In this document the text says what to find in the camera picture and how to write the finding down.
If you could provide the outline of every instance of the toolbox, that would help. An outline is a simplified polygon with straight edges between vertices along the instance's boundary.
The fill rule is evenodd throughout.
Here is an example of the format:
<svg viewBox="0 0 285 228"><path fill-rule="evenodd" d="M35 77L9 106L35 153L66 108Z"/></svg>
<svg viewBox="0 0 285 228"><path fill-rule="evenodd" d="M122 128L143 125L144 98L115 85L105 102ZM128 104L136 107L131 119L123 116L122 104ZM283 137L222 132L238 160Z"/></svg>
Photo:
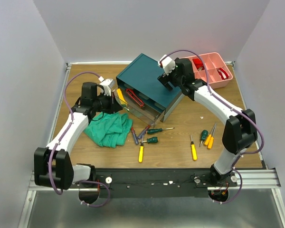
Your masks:
<svg viewBox="0 0 285 228"><path fill-rule="evenodd" d="M230 72L230 70L228 69L228 67L226 66L224 60L219 55L219 53L212 52L212 53L207 53L207 54L203 54L203 55L199 55L199 56L205 62L206 68L207 68L209 76L210 76L209 84L210 84L211 88L216 89L216 88L224 87L232 80L233 75ZM202 79L206 82L207 79L206 79L205 70L199 71L193 63L193 59L195 59L197 57L196 56L189 56L189 57L185 57L185 58L188 58L192 62L192 67L193 67L193 72L194 72L195 78L196 79L197 78ZM220 68L222 68L228 74L227 79L224 80L221 78L219 71L218 71Z"/></svg>
<svg viewBox="0 0 285 228"><path fill-rule="evenodd" d="M162 74L163 69L158 67L156 60L140 54L116 77L129 112L148 125L155 126L158 121L164 122L184 97L178 87L169 92L157 80ZM134 92L134 96L127 93L129 89ZM134 100L135 97L144 103L143 107L139 100Z"/></svg>

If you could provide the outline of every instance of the yellow screwdriver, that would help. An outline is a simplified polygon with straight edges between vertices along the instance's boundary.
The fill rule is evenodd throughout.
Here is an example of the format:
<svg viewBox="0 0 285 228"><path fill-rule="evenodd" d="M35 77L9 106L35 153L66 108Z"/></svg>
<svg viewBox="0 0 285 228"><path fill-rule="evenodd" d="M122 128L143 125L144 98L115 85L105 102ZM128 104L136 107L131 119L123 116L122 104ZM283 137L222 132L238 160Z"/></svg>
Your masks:
<svg viewBox="0 0 285 228"><path fill-rule="evenodd" d="M194 161L196 161L198 159L198 156L196 154L196 150L195 150L195 145L194 145L194 142L193 142L193 138L192 138L192 134L190 135L190 138L191 138L191 152L192 152L192 158Z"/></svg>
<svg viewBox="0 0 285 228"><path fill-rule="evenodd" d="M214 132L215 132L215 128L214 128L214 130L213 130L212 137L211 137L210 140L209 140L207 149L211 149L211 148L212 148L213 140L214 140Z"/></svg>
<svg viewBox="0 0 285 228"><path fill-rule="evenodd" d="M204 143L205 146L208 146L209 141L210 141L210 139L211 139L211 137L212 137L213 131L214 131L214 129L216 128L216 126L217 126L217 123L214 124L214 126L213 126L213 128L212 128L210 134L208 135L207 139L205 140L205 143Z"/></svg>
<svg viewBox="0 0 285 228"><path fill-rule="evenodd" d="M139 148L139 157L138 157L138 162L142 163L142 161L143 161L143 137L142 137L141 146Z"/></svg>

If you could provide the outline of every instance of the red tool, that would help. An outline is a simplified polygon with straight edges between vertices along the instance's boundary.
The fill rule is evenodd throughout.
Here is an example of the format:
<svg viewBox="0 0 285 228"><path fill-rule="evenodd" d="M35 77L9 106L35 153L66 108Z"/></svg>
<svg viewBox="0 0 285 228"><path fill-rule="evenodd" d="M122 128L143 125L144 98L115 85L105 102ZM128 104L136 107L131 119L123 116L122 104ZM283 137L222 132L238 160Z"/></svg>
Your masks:
<svg viewBox="0 0 285 228"><path fill-rule="evenodd" d="M194 65L196 66L198 71L205 69L203 62L199 58L193 58L192 61L193 61Z"/></svg>
<svg viewBox="0 0 285 228"><path fill-rule="evenodd" d="M126 89L125 92L142 108L144 107L144 102L139 99L132 89Z"/></svg>
<svg viewBox="0 0 285 228"><path fill-rule="evenodd" d="M218 69L218 74L220 75L221 79L226 80L229 78L229 75L223 68Z"/></svg>

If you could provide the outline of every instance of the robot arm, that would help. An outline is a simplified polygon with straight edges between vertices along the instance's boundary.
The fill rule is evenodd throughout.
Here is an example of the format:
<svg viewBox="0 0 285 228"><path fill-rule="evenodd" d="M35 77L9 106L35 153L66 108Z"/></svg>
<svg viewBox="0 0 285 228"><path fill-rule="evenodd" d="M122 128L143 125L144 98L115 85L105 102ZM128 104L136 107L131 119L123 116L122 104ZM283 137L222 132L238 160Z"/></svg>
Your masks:
<svg viewBox="0 0 285 228"><path fill-rule="evenodd" d="M197 101L208 108L225 125L223 134L224 149L219 159L210 168L210 179L213 184L224 180L232 171L241 154L257 140L257 130L254 126L234 110L246 115L254 123L255 114L250 109L242 110L226 101L207 83L201 79L195 79L192 63L188 58L172 60L165 55L161 58L159 66L163 68L164 74L158 80L170 91L172 84L179 87L182 93L192 101Z"/></svg>
<svg viewBox="0 0 285 228"><path fill-rule="evenodd" d="M88 164L72 166L70 154L80 134L92 121L96 112L112 114L122 110L111 92L113 86L112 79L106 79L99 85L93 82L83 83L81 97L72 107L73 113L69 114L63 128L45 148L37 148L34 153L34 175L37 185L52 187L48 161L54 148L53 159L56 164L52 166L52 176L57 188L67 190L72 183L95 179L91 171L92 166ZM102 90L100 95L97 95L97 87Z"/></svg>

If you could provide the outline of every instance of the screwdriver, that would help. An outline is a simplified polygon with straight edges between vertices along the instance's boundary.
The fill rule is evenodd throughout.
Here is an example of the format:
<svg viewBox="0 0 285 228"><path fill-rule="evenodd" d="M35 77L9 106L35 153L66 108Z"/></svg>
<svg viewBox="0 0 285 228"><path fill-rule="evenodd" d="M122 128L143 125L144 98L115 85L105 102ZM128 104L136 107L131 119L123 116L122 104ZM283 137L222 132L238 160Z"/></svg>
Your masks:
<svg viewBox="0 0 285 228"><path fill-rule="evenodd" d="M146 134L146 131L149 130L150 127L151 127L150 125L146 126L146 127L142 130L142 132L139 133L139 135L137 136L137 138L138 138L138 139L141 139L142 136L143 136L144 134Z"/></svg>
<svg viewBox="0 0 285 228"><path fill-rule="evenodd" d="M157 137L152 137L150 139L147 139L146 141L142 141L142 143L158 143L158 138Z"/></svg>
<svg viewBox="0 0 285 228"><path fill-rule="evenodd" d="M212 148L213 140L214 140L214 132L215 132L215 128L214 128L214 130L213 130L212 137L211 137L210 140L209 140L209 144L208 144L208 146L207 146L207 149L211 149L211 148Z"/></svg>
<svg viewBox="0 0 285 228"><path fill-rule="evenodd" d="M208 136L208 131L207 130L204 130L201 132L201 135L200 135L200 145L199 147L203 144L203 141L205 141L205 139L207 138Z"/></svg>
<svg viewBox="0 0 285 228"><path fill-rule="evenodd" d="M204 143L205 146L208 146L209 141L210 141L210 139L211 139L211 137L212 137L211 135L212 135L214 129L216 128L216 126L217 126L217 123L214 124L214 126L213 126L213 128L212 128L210 134L208 135L207 139L205 140L205 143Z"/></svg>
<svg viewBox="0 0 285 228"><path fill-rule="evenodd" d="M143 161L143 137L142 137L141 146L139 147L139 156L138 156L138 162L142 163L142 161Z"/></svg>
<svg viewBox="0 0 285 228"><path fill-rule="evenodd" d="M198 156L196 155L196 150L195 150L195 145L193 142L193 138L192 138L192 134L190 135L191 138L191 152L192 152L192 158L194 161L196 161L198 159Z"/></svg>
<svg viewBox="0 0 285 228"><path fill-rule="evenodd" d="M154 133L157 133L157 132L162 132L162 131L165 131L165 130L171 130L171 129L174 129L175 127L170 127L170 128L166 128L166 129L162 129L162 128L154 128L154 129L149 129L147 131L147 134L154 134Z"/></svg>
<svg viewBox="0 0 285 228"><path fill-rule="evenodd" d="M131 131L132 131L132 135L133 135L133 139L134 139L135 145L138 145L139 142L138 142L138 139L137 139L137 136L135 134L135 130L133 129L133 127L131 127Z"/></svg>

